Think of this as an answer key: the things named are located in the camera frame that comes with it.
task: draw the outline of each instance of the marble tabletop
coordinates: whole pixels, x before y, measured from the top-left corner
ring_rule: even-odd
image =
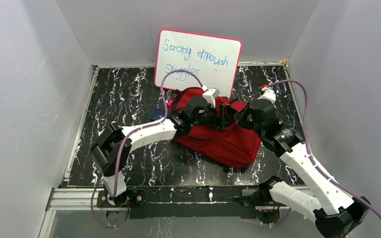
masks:
[[[253,100],[260,96],[262,85],[284,79],[285,68],[280,65],[239,66],[232,98]],[[280,120],[301,132],[289,85],[274,89]],[[166,95],[172,99],[175,92],[166,91]],[[163,103],[160,89],[154,86],[153,67],[99,69],[67,186],[90,187],[100,179],[90,146],[106,125],[112,121],[120,126],[147,123],[155,107],[162,108]],[[161,141],[133,151],[123,173],[128,186],[256,185],[272,175],[289,184],[304,184],[288,165],[262,146],[246,171],[230,168],[225,172],[206,156],[176,142]]]

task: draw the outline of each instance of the red bag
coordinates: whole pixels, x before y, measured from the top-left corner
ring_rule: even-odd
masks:
[[[202,95],[201,88],[187,88],[169,102],[169,111],[177,111],[197,95]],[[230,99],[217,97],[216,106],[227,105]],[[232,102],[230,106],[240,112],[246,106],[243,102]],[[187,135],[174,140],[198,153],[210,157],[228,167],[243,168],[252,163],[260,147],[259,137],[252,131],[236,125],[234,122],[227,130],[220,131],[204,125],[194,126]]]

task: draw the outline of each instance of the robotic arm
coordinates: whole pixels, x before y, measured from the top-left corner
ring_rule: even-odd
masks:
[[[279,122],[273,105],[275,102],[273,90],[264,87],[262,91],[261,97],[247,103],[240,113],[234,114],[237,125],[253,130],[267,149],[297,172],[315,196],[296,190],[273,176],[260,184],[258,191],[241,199],[286,204],[314,222],[324,237],[344,237],[363,221],[368,208],[337,188],[317,171],[316,166],[333,179],[316,158],[313,157],[315,165],[309,161],[302,136],[294,128]],[[111,123],[92,146],[93,158],[104,176],[104,185],[109,194],[117,197],[126,191],[122,168],[129,153],[136,148],[186,135],[197,125],[225,129],[224,125],[227,123],[224,122],[224,118],[219,118],[216,114],[217,95],[216,89],[205,90],[202,96],[193,97],[181,112],[170,115],[156,126],[146,127],[155,122],[137,126],[118,126],[115,122]],[[115,168],[120,142],[137,127],[142,129],[127,139],[122,150],[115,189]]]

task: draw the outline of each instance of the dark blue object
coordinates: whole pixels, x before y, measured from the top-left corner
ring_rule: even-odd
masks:
[[[154,108],[152,111],[152,114],[150,116],[150,121],[155,121],[160,118],[164,117],[164,109],[161,108]]]

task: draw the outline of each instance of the whiteboard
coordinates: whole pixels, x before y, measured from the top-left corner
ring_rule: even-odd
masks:
[[[208,88],[218,88],[220,96],[230,97],[242,42],[218,36],[163,29],[160,32],[154,84],[175,70],[194,73]],[[164,81],[164,88],[184,90],[199,87],[188,73],[177,72]]]

